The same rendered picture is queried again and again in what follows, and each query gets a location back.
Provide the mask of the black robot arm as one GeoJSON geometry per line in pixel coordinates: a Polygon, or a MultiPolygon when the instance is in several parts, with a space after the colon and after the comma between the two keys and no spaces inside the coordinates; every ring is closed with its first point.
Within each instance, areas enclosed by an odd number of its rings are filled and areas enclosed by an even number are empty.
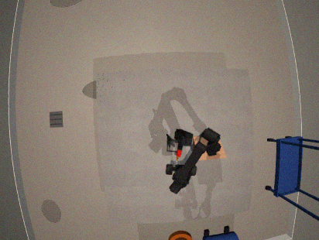
{"type": "Polygon", "coordinates": [[[219,140],[221,139],[220,136],[221,135],[210,128],[205,129],[201,133],[200,139],[194,147],[194,151],[191,153],[184,166],[173,173],[172,180],[174,182],[169,187],[170,191],[178,194],[181,189],[185,188],[189,184],[189,180],[193,175],[191,170],[205,151],[208,156],[217,155],[217,152],[219,152],[221,148],[219,143],[219,140]],[[208,141],[207,146],[200,142],[201,136],[208,141]]]}

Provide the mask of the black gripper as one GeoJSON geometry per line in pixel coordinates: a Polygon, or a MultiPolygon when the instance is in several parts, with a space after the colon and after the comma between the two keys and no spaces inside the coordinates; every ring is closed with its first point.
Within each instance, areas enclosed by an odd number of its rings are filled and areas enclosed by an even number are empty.
{"type": "MultiPolygon", "coordinates": [[[[173,164],[167,164],[166,165],[166,174],[168,175],[172,175],[172,172],[182,168],[184,165],[180,165],[180,164],[176,164],[175,167],[173,167],[173,164]]],[[[191,172],[193,172],[193,175],[192,176],[195,176],[196,175],[196,170],[197,170],[197,167],[194,166],[194,168],[191,170],[191,172]]]]}

